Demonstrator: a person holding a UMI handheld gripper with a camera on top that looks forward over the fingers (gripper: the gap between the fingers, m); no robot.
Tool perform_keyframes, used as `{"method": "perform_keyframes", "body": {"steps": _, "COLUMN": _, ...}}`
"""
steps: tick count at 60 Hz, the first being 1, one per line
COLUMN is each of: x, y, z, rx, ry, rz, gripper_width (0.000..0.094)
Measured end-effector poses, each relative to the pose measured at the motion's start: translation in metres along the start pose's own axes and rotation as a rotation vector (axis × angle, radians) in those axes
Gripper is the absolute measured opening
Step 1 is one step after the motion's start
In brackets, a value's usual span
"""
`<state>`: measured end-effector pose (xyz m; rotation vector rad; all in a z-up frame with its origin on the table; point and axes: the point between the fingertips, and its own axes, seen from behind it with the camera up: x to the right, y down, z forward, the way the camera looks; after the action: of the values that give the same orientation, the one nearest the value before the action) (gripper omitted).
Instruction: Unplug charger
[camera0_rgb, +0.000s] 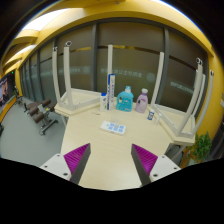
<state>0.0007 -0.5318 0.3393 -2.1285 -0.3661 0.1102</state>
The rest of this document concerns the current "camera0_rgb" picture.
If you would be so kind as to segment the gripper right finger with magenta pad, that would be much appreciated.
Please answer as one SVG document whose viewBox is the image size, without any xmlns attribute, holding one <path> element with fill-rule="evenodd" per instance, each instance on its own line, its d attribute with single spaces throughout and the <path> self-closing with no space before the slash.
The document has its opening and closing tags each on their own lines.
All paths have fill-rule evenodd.
<svg viewBox="0 0 224 224">
<path fill-rule="evenodd" d="M 131 155 L 143 186 L 180 170 L 166 155 L 156 156 L 136 144 L 132 145 Z"/>
</svg>

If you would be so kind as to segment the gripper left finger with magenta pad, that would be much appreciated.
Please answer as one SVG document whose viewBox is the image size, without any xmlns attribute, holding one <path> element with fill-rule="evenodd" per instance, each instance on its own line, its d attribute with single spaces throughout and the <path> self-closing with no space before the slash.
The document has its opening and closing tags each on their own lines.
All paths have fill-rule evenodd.
<svg viewBox="0 0 224 224">
<path fill-rule="evenodd" d="M 74 184 L 79 184 L 90 154 L 90 144 L 85 144 L 65 155 L 55 154 L 40 168 Z"/>
</svg>

